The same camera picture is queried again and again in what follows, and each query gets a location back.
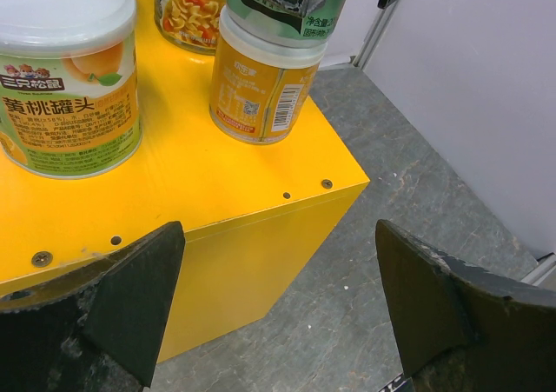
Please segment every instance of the peach image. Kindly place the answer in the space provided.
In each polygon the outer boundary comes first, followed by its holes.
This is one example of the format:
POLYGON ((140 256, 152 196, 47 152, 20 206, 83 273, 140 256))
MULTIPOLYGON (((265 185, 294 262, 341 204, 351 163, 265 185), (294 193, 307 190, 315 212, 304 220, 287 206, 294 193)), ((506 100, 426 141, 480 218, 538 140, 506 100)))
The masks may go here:
POLYGON ((66 57, 62 59, 63 67, 75 79, 81 82, 98 83, 97 78, 120 69, 123 55, 123 43, 87 56, 66 57))

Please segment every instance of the noodle image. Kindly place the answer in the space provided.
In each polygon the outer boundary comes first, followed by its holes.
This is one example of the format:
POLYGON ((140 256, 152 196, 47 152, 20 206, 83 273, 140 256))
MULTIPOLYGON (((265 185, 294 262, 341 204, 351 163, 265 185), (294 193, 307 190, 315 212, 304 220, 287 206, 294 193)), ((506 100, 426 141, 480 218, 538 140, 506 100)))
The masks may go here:
POLYGON ((214 48, 218 21, 225 0, 167 0, 162 28, 185 43, 214 48))

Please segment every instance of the screw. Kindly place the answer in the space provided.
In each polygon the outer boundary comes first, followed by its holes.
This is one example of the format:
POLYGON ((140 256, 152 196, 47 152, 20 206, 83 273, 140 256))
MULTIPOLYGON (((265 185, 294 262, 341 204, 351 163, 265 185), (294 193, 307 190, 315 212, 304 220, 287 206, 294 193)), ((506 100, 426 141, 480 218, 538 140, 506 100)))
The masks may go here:
POLYGON ((324 189, 330 189, 330 188, 332 188, 332 181, 329 180, 329 179, 324 179, 321 182, 321 185, 322 185, 322 188, 324 188, 324 189))
POLYGON ((48 251, 39 251, 38 253, 35 253, 35 255, 33 255, 33 258, 31 259, 31 263, 36 268, 43 268, 45 266, 48 266, 51 262, 52 253, 49 253, 48 251))
POLYGON ((122 242, 122 238, 120 236, 113 236, 110 239, 110 244, 112 244, 113 246, 117 246, 121 242, 122 242))

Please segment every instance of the barcode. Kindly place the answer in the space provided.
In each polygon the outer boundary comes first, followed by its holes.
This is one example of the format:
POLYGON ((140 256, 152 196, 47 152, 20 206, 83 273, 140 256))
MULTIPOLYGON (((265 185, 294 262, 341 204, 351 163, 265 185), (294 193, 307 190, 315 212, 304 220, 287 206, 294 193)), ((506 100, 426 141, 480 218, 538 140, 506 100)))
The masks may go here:
POLYGON ((246 99, 243 103, 243 114, 246 114, 248 116, 256 116, 259 112, 259 105, 259 103, 252 103, 251 101, 248 101, 246 99))
POLYGON ((272 123, 272 131, 287 130, 294 116, 295 105, 305 85, 285 85, 276 105, 275 120, 272 123))

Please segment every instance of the can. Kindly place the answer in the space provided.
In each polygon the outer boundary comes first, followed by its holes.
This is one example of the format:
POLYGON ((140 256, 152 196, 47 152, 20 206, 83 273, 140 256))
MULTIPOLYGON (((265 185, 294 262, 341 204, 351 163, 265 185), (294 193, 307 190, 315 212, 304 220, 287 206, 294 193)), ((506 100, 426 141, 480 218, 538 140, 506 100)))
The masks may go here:
POLYGON ((271 43, 314 47, 325 43, 346 0, 327 0, 323 7, 301 18, 269 0, 227 0, 229 15, 249 33, 271 43))
POLYGON ((136 0, 38 1, 0 0, 0 143, 38 175, 97 175, 141 141, 136 0))
POLYGON ((299 116, 327 45, 295 49, 242 29, 224 7, 210 91, 210 115, 246 143, 284 139, 299 116))
POLYGON ((226 0, 155 0, 162 35, 184 49, 214 55, 220 11, 226 0))

